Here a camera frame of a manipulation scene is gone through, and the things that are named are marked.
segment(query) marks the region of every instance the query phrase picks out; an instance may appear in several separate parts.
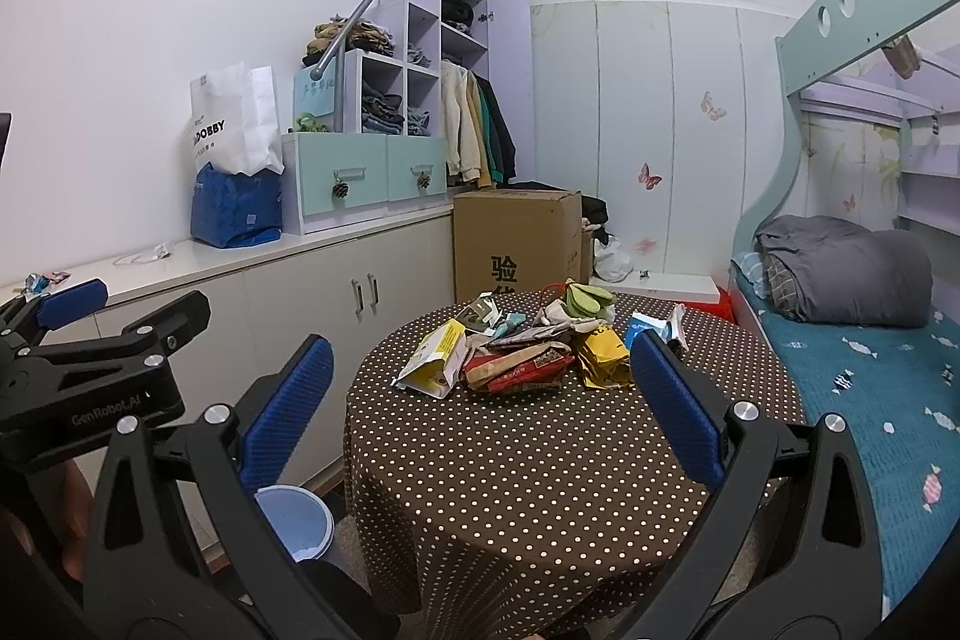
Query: blue gripper pad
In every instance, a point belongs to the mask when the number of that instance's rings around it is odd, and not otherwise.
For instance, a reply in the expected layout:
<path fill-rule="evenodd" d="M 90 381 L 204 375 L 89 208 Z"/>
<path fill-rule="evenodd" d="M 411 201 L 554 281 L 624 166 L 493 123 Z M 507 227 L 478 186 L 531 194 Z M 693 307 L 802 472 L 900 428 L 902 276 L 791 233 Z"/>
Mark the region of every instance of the blue gripper pad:
<path fill-rule="evenodd" d="M 248 429 L 240 482 L 251 493 L 280 480 L 280 473 L 333 380 L 333 348 L 318 338 Z"/>
<path fill-rule="evenodd" d="M 102 280 L 91 280 L 43 299 L 37 311 L 37 323 L 53 332 L 86 316 L 92 316 L 105 306 L 107 286 Z"/>
<path fill-rule="evenodd" d="M 720 434 L 648 332 L 631 345 L 630 369 L 683 471 L 713 491 L 724 477 Z"/>

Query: trash can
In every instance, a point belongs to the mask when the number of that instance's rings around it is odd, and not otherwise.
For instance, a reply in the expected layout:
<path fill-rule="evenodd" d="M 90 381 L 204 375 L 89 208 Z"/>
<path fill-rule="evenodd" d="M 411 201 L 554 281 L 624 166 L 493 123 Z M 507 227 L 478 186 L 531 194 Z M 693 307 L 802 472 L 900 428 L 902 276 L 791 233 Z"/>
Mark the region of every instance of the trash can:
<path fill-rule="evenodd" d="M 271 485 L 254 498 L 294 561 L 326 553 L 333 540 L 333 515 L 320 497 L 296 485 Z"/>

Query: staircase storage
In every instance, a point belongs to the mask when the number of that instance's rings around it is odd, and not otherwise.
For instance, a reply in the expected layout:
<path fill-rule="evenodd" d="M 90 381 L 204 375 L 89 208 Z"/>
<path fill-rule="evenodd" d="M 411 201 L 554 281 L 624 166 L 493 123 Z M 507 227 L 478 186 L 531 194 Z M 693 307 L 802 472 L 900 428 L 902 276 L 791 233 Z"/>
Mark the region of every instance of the staircase storage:
<path fill-rule="evenodd" d="M 443 0 L 380 0 L 365 17 L 394 36 L 390 58 L 354 49 L 343 56 L 338 133 L 283 137 L 283 230 L 308 234 L 334 225 L 437 206 L 448 198 L 446 138 L 440 101 L 440 59 L 458 59 L 493 84 L 518 157 L 533 155 L 533 57 L 530 10 L 524 0 L 456 0 L 472 6 L 469 35 L 443 23 Z M 407 61 L 420 49 L 427 65 Z M 331 65 L 323 75 L 332 73 Z M 400 95 L 400 114 L 429 113 L 428 136 L 370 133 L 363 126 L 364 84 Z"/>

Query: polka dot tablecloth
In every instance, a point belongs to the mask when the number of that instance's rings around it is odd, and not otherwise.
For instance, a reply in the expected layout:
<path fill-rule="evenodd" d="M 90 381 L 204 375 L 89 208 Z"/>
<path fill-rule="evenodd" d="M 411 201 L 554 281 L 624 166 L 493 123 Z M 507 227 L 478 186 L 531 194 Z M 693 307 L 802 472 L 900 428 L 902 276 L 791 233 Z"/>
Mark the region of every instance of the polka dot tablecloth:
<path fill-rule="evenodd" d="M 537 293 L 498 297 L 533 314 Z M 621 335 L 634 311 L 617 300 Z M 364 360 L 347 397 L 347 502 L 373 597 L 392 613 L 424 610 L 428 640 L 520 640 L 565 632 L 635 603 L 707 501 L 683 474 L 635 386 L 445 400 L 390 385 L 419 340 L 456 314 L 404 326 Z M 699 311 L 683 319 L 685 363 L 728 398 L 803 423 L 800 397 L 770 349 Z"/>

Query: gray comforter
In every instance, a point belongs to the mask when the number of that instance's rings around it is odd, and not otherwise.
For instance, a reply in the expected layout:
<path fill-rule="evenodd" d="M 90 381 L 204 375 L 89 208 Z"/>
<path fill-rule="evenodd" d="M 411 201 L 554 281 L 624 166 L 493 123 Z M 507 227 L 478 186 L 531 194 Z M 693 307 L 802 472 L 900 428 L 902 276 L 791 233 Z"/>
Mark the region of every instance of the gray comforter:
<path fill-rule="evenodd" d="M 909 232 L 784 215 L 757 229 L 757 244 L 794 278 L 797 319 L 906 328 L 928 321 L 930 259 Z"/>

